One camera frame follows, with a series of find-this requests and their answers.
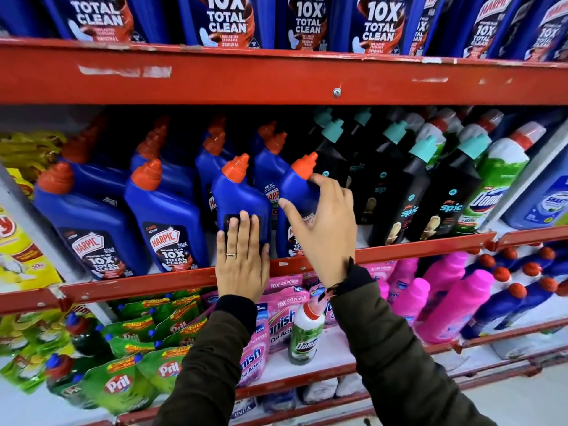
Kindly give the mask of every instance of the teal cap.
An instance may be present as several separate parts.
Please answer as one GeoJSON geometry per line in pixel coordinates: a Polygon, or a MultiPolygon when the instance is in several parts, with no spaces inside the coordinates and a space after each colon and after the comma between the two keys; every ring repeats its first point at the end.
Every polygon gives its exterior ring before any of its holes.
{"type": "Polygon", "coordinates": [[[371,107],[366,106],[361,108],[358,113],[353,117],[355,121],[361,124],[363,127],[367,125],[367,122],[371,119],[371,107]]]}
{"type": "Polygon", "coordinates": [[[461,143],[458,149],[472,159],[476,159],[487,149],[490,143],[491,139],[488,135],[478,135],[476,137],[470,137],[464,143],[461,143]]]}
{"type": "Polygon", "coordinates": [[[419,140],[408,152],[427,163],[436,153],[436,137],[429,135],[428,138],[419,140]]]}
{"type": "Polygon", "coordinates": [[[401,122],[393,122],[391,125],[387,127],[387,129],[383,132],[383,135],[387,137],[395,145],[401,141],[401,139],[406,134],[406,128],[408,127],[408,123],[406,121],[401,122]]]}
{"type": "Polygon", "coordinates": [[[343,133],[343,128],[341,128],[342,125],[343,119],[337,118],[325,126],[322,135],[330,142],[336,143],[339,136],[343,133]]]}
{"type": "Polygon", "coordinates": [[[327,124],[331,122],[333,117],[331,116],[331,111],[333,109],[331,107],[326,107],[323,112],[320,112],[314,116],[314,121],[317,125],[322,128],[325,128],[327,124]]]}

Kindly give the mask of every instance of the person's left hand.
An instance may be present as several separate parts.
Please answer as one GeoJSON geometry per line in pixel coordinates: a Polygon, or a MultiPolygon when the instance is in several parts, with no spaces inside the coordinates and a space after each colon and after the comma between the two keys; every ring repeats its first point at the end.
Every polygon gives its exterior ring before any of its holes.
{"type": "Polygon", "coordinates": [[[262,247],[261,254],[259,217],[249,218],[245,211],[241,211],[239,217],[240,225],[237,218],[229,220],[226,247],[225,233],[217,232],[217,288],[219,297],[234,294],[257,303],[268,282],[269,244],[262,247]]]}

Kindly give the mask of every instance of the hand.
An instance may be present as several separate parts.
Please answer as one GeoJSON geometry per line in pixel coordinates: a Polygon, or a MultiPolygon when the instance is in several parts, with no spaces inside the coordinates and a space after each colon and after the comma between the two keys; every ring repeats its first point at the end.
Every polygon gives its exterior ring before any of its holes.
{"type": "Polygon", "coordinates": [[[262,247],[259,252],[260,223],[259,217],[252,215],[249,218],[245,211],[239,214],[241,223],[237,218],[229,220],[227,246],[225,247],[225,233],[217,232],[217,288],[219,297],[225,294],[243,296],[258,303],[270,270],[269,244],[262,247]]]}
{"type": "Polygon", "coordinates": [[[330,288],[347,277],[349,258],[355,257],[357,224],[353,214],[353,194],[341,188],[335,179],[313,174],[309,180],[319,185],[321,191],[311,227],[290,201],[281,198],[278,204],[317,276],[326,288],[330,288]]]}

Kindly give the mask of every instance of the pink bottle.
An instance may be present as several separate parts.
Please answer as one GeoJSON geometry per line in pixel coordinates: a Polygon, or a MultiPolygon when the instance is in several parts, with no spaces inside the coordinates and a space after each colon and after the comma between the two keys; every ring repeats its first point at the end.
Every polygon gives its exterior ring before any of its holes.
{"type": "Polygon", "coordinates": [[[426,343],[444,343],[455,338],[477,309],[491,296],[493,275],[477,269],[456,282],[430,317],[416,326],[426,343]]]}
{"type": "Polygon", "coordinates": [[[451,286],[464,277],[468,257],[469,254],[463,251],[447,254],[434,262],[424,273],[424,279],[430,283],[430,293],[418,317],[419,322],[426,320],[448,294],[451,286]]]}
{"type": "Polygon", "coordinates": [[[412,326],[416,316],[426,304],[430,284],[422,278],[415,278],[406,290],[403,290],[396,302],[393,303],[393,312],[405,318],[409,326],[412,326]]]}
{"type": "Polygon", "coordinates": [[[414,279],[414,274],[418,269],[417,258],[405,258],[399,260],[393,273],[388,279],[388,302],[393,304],[401,291],[414,279]]]}

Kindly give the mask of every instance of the black cuff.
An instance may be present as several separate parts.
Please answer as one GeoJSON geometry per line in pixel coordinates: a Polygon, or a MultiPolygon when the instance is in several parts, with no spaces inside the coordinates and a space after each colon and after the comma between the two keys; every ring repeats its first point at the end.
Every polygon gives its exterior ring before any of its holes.
{"type": "Polygon", "coordinates": [[[349,264],[347,265],[347,278],[345,278],[343,282],[331,287],[330,291],[336,296],[341,296],[342,294],[349,293],[372,282],[375,282],[375,279],[371,276],[369,271],[364,267],[356,265],[353,262],[353,258],[350,258],[349,264]]]}
{"type": "Polygon", "coordinates": [[[243,323],[246,331],[252,336],[256,330],[256,304],[242,296],[225,294],[221,296],[215,306],[216,311],[225,311],[243,323]]]}

